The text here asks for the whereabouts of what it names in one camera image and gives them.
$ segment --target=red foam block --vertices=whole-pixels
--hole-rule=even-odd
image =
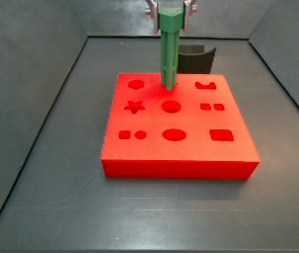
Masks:
[[[122,73],[102,150],[107,177],[248,179],[260,163],[222,75]]]

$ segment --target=gray enclosure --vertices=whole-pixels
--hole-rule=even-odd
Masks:
[[[85,41],[65,0],[0,0],[0,209]]]
[[[83,45],[153,36],[145,0],[0,0],[0,209],[26,165],[0,251],[299,252],[299,0],[198,3],[183,35],[240,39],[181,43],[218,48],[262,160],[246,182],[105,178],[117,76],[159,72],[159,40]]]
[[[299,0],[278,0],[250,37],[299,106]]]

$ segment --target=gray wall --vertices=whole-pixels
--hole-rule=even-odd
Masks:
[[[183,37],[248,39],[274,0],[198,0]],[[146,0],[69,0],[89,36],[153,36]]]
[[[299,0],[277,0],[250,43],[299,106]]]
[[[0,209],[85,42],[66,0],[0,0]]]

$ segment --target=green peg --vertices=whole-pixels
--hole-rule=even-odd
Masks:
[[[167,90],[175,85],[179,30],[183,28],[183,8],[159,8],[161,83]]]

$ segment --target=small circular hole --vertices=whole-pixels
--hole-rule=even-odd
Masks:
[[[175,114],[181,111],[181,104],[177,101],[167,100],[162,103],[162,109],[167,113]]]
[[[147,133],[143,130],[137,131],[135,138],[145,139],[147,137]]]

